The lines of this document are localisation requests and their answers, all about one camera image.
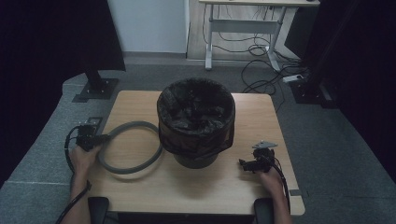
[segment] black curtain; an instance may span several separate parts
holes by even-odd
[[[3,184],[56,108],[67,79],[125,65],[106,0],[2,1],[0,29]]]
[[[323,60],[323,50],[352,2],[358,4]],[[395,11],[391,0],[322,1],[305,62],[311,78],[331,83],[338,107],[396,182]]]

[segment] power strip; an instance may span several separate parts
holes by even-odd
[[[284,83],[288,83],[288,82],[296,81],[296,80],[301,80],[301,79],[303,79],[303,76],[301,76],[301,75],[295,75],[295,76],[289,76],[289,77],[282,78]]]

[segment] person's left hand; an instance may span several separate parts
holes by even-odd
[[[102,145],[96,146],[89,152],[79,146],[70,151],[70,160],[73,163],[77,175],[87,175],[90,168],[95,163],[96,155],[102,148]]]

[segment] black trash bin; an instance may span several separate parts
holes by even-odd
[[[235,102],[216,81],[188,78],[166,87],[157,101],[163,148],[189,168],[210,165],[233,145]]]

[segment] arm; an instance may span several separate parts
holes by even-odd
[[[73,187],[70,194],[70,202],[86,188],[88,172],[93,166],[96,155],[100,148],[100,146],[95,147],[90,152],[86,152],[81,147],[76,147],[70,152],[70,159],[75,168]],[[62,224],[66,223],[91,223],[87,194],[85,194],[64,217]]]
[[[279,173],[274,169],[268,173],[256,171],[260,181],[265,189],[273,198],[275,224],[290,224],[291,216],[288,208],[288,202],[283,192],[283,184]]]

